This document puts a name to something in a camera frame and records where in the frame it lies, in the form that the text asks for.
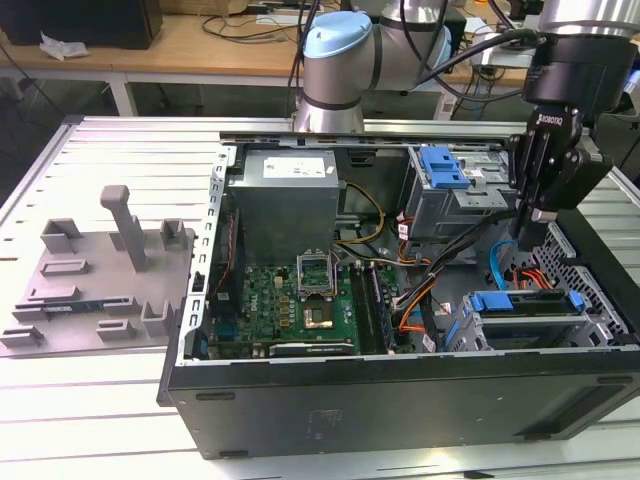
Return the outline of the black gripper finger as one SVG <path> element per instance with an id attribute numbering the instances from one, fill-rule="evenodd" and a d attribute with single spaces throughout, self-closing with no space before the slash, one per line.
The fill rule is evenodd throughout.
<path id="1" fill-rule="evenodd" d="M 510 234 L 521 251 L 532 251 L 533 230 L 530 228 L 531 209 L 528 202 L 530 170 L 535 162 L 534 147 L 538 134 L 528 130 L 525 134 L 513 135 L 509 140 L 509 184 L 516 192 L 516 215 Z"/>
<path id="2" fill-rule="evenodd" d="M 579 171 L 585 160 L 585 152 L 574 148 L 562 157 L 555 168 L 546 165 L 533 191 L 531 213 L 529 214 L 529 250 L 544 242 L 547 224 L 562 210 L 577 206 L 579 199 Z"/>

